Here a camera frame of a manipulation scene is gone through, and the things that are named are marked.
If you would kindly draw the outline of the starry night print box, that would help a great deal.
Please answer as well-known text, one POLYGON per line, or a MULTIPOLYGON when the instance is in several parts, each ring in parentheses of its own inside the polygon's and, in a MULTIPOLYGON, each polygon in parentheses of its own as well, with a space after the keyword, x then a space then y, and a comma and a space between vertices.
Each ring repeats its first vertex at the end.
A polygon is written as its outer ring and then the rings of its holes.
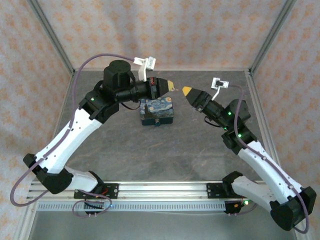
POLYGON ((143 126, 155 126, 156 121, 159 121, 160 125, 173 123, 174 109, 171 97, 142 99, 139 110, 140 120, 143 126))

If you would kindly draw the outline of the thin aluminium rear bar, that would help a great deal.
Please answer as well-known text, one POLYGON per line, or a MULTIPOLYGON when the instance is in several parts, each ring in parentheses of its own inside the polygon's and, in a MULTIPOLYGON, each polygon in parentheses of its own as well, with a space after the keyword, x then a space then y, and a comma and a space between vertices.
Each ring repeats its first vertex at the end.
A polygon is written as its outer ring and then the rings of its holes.
MULTIPOLYGON (((104 68, 89 68, 84 67, 82 71, 103 71, 104 68)), ((131 70, 138 71, 138 67, 133 67, 131 70)), ((176 68, 164 68, 164 67, 155 67, 153 72, 157 71, 222 71, 222 72, 249 72, 250 68, 246 67, 235 67, 235 68, 182 68, 182 67, 176 67, 176 68)))

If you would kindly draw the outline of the grey metal lower panel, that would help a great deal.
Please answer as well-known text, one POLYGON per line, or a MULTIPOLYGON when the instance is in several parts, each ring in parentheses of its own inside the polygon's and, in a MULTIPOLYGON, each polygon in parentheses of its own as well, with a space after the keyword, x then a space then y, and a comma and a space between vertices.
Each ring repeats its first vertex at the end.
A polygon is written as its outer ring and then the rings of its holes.
POLYGON ((71 212, 36 213, 29 240, 297 240, 256 208, 225 214, 109 212, 80 219, 71 212))

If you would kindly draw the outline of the aluminium table side rail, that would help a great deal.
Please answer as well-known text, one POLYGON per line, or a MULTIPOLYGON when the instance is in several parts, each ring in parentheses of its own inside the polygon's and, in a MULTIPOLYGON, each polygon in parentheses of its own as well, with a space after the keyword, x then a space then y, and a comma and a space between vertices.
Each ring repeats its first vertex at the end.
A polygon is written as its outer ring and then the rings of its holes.
POLYGON ((71 78, 69 79, 68 88, 65 92, 65 95, 63 98, 63 103, 62 103, 62 106, 61 106, 59 113, 58 113, 58 119, 57 119, 57 122, 56 122, 56 125, 54 128, 53 134, 51 135, 52 140, 56 137, 56 135, 60 132, 60 130, 62 130, 64 128, 64 126, 66 125, 66 123, 70 119, 69 118, 69 115, 70 115, 69 105, 70 105, 70 101, 71 101, 70 95, 71 95, 72 85, 73 85, 76 73, 77 73, 77 71, 74 70, 73 73, 71 74, 71 78))
POLYGON ((245 77, 247 81, 247 86, 250 92, 250 96, 253 102, 255 114, 257 117, 259 129, 261 132, 261 137, 263 141, 263 145, 265 147, 266 152, 272 157, 272 159, 280 166, 281 162, 278 157, 278 153, 276 150, 276 146, 268 125, 268 121, 266 115, 263 110, 262 102, 259 98, 258 90, 256 88, 254 79, 250 71, 245 72, 245 77))

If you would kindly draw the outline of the aluminium corner post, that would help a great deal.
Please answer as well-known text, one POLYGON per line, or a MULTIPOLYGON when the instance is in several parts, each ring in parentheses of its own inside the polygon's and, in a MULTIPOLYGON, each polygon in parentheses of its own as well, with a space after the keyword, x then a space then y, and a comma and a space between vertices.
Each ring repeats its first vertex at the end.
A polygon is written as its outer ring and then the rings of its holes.
POLYGON ((56 35, 53 26, 51 25, 50 21, 48 20, 44 10, 42 9, 38 0, 26 0, 31 7, 32 11, 34 12, 35 16, 39 20, 42 28, 44 29, 46 35, 48 36, 49 40, 51 41, 53 47, 57 51, 59 57, 61 58, 64 66, 68 70, 68 72, 73 76, 75 73, 75 68, 73 67, 66 51, 61 44, 58 36, 56 35))
POLYGON ((261 48, 259 49, 251 67, 248 69, 249 74, 253 76, 260 64, 262 63, 263 59, 265 58, 266 54, 268 53, 268 50, 272 46, 275 38, 277 37, 278 33, 280 32, 283 24, 285 23, 287 17, 291 13, 295 3, 297 0, 285 0, 285 3, 283 7, 281 8, 274 24, 272 25, 269 33, 267 34, 261 48))

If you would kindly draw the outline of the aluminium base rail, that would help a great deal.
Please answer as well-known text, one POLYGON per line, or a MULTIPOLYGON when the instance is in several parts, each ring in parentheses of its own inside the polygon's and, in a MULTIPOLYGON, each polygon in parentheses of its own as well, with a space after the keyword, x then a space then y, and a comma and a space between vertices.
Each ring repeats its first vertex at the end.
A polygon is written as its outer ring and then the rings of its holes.
MULTIPOLYGON (((208 199, 207 183, 221 181, 119 181, 114 190, 118 201, 204 201, 208 199)), ((33 200, 45 192, 45 187, 33 181, 27 200, 33 200)), ((41 200, 74 200, 75 190, 46 193, 41 200)))

